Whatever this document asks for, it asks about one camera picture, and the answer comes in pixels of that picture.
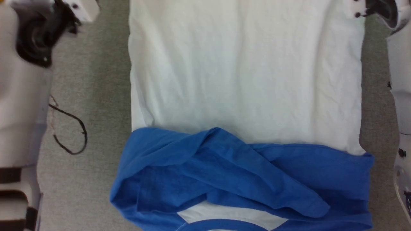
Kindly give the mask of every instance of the blue neckline trim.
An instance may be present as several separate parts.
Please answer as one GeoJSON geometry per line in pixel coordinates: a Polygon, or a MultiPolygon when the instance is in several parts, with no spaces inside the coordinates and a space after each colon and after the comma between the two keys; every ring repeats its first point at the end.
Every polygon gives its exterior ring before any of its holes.
{"type": "Polygon", "coordinates": [[[227,229],[236,231],[267,231],[258,225],[228,219],[210,219],[194,223],[186,223],[176,231],[208,231],[213,229],[227,229]]]}

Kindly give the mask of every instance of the white fabric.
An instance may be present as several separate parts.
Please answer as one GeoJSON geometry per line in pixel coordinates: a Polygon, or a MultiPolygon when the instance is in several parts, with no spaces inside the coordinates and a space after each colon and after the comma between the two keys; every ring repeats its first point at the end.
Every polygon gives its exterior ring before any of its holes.
{"type": "Polygon", "coordinates": [[[220,206],[206,201],[178,212],[178,215],[188,224],[210,219],[228,219],[255,224],[265,230],[273,230],[288,221],[264,211],[220,206]]]}
{"type": "Polygon", "coordinates": [[[131,0],[133,130],[363,154],[364,20],[346,0],[131,0]]]}

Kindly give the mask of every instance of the black cable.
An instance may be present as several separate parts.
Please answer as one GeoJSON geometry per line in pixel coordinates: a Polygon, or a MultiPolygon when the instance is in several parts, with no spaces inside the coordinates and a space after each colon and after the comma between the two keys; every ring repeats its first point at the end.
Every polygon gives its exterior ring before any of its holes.
{"type": "Polygon", "coordinates": [[[52,105],[52,104],[48,104],[48,105],[49,105],[52,109],[54,109],[54,110],[56,110],[56,111],[58,111],[58,112],[61,112],[61,113],[65,114],[65,115],[67,115],[67,116],[70,116],[71,118],[73,118],[73,119],[75,119],[75,120],[78,121],[78,123],[80,124],[81,128],[83,129],[83,131],[82,131],[81,133],[84,134],[84,146],[83,146],[83,148],[82,148],[80,151],[78,151],[78,152],[72,152],[70,149],[68,149],[66,146],[64,146],[64,145],[58,140],[58,138],[57,138],[57,136],[56,136],[55,133],[53,134],[54,140],[58,143],[58,145],[60,145],[60,147],[61,147],[62,149],[64,149],[66,152],[68,152],[68,153],[71,154],[71,155],[78,155],[78,154],[84,152],[85,148],[87,147],[88,136],[87,136],[87,130],[86,130],[86,128],[85,128],[85,125],[84,125],[83,121],[81,121],[81,120],[80,120],[78,117],[76,117],[75,115],[72,115],[72,114],[70,114],[70,113],[68,113],[68,112],[65,112],[65,111],[61,110],[60,108],[58,108],[58,107],[56,107],[56,106],[54,106],[54,105],[52,105]]]}

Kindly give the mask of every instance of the gray fabric surface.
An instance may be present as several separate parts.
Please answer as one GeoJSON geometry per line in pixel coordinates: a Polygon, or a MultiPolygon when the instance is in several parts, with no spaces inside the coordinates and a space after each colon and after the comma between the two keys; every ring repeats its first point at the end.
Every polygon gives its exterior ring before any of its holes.
{"type": "MultiPolygon", "coordinates": [[[[70,156],[45,135],[39,161],[44,191],[43,231],[139,230],[109,203],[122,148],[130,134],[128,0],[101,0],[97,23],[82,28],[76,39],[64,38],[55,51],[52,94],[60,107],[80,117],[89,132],[87,150],[70,156]]],[[[376,231],[409,230],[397,201],[392,168],[398,143],[384,38],[388,31],[367,21],[363,48],[363,121],[361,144],[375,155],[370,210],[376,231]]],[[[81,129],[56,114],[57,134],[80,148],[81,129]]]]}

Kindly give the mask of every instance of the blue fabric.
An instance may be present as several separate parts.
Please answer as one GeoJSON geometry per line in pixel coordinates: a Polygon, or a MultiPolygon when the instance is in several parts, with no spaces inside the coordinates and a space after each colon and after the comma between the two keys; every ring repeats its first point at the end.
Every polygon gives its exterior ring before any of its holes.
{"type": "Polygon", "coordinates": [[[245,144],[220,128],[142,128],[125,146],[110,201],[148,231],[199,230],[176,213],[204,200],[290,219],[276,230],[367,230],[373,162],[319,145],[245,144]]]}

